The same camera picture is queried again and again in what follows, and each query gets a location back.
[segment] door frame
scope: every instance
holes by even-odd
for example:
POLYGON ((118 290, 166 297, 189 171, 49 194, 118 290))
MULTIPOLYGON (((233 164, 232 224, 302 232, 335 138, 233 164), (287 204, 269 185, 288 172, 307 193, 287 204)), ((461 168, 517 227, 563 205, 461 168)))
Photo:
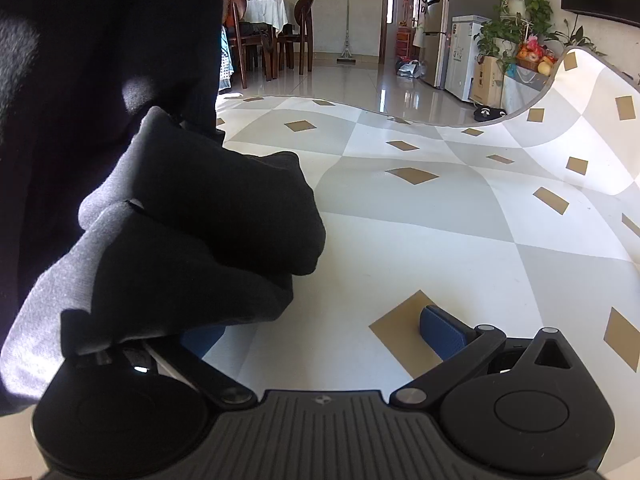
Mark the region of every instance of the door frame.
POLYGON ((382 0, 382 15, 380 16, 380 49, 378 51, 378 64, 385 63, 386 54, 386 8, 389 0, 382 0))

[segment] dining table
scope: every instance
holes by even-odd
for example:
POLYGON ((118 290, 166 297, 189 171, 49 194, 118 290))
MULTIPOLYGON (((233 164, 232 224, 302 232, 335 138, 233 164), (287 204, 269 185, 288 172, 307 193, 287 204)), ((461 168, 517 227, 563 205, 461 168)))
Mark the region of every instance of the dining table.
POLYGON ((267 45, 271 52, 271 73, 272 77, 277 79, 277 36, 287 23, 297 27, 293 6, 287 0, 248 0, 242 20, 248 23, 266 23, 269 25, 267 45))

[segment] ribbed black surface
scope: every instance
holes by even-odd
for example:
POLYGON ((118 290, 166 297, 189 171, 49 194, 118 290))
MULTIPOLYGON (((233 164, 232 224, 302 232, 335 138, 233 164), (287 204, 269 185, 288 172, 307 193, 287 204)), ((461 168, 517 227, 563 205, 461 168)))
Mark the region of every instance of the ribbed black surface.
MULTIPOLYGON (((66 477, 53 475, 50 480, 66 477)), ((153 480, 505 480, 449 449, 431 419, 378 392, 268 393, 221 416, 204 443, 153 480)), ((596 480, 584 473, 572 480, 596 480)))

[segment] gray refrigerator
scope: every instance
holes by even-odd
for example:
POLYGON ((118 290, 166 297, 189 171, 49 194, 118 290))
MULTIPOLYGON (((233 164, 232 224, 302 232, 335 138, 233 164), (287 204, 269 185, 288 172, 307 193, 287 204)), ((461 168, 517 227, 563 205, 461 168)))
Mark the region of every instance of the gray refrigerator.
POLYGON ((426 65, 422 80, 436 88, 444 88, 449 64, 453 17, 476 14, 498 18, 495 8, 499 0, 426 0, 424 41, 420 61, 426 65))

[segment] mop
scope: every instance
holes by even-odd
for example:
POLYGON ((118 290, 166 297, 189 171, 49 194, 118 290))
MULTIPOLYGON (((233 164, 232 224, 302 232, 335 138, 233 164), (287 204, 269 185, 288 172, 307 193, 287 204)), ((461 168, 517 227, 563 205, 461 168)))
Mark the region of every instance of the mop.
POLYGON ((344 39, 344 50, 342 55, 335 60, 337 63, 355 63, 355 58, 351 55, 349 50, 349 0, 347 0, 347 36, 344 39))

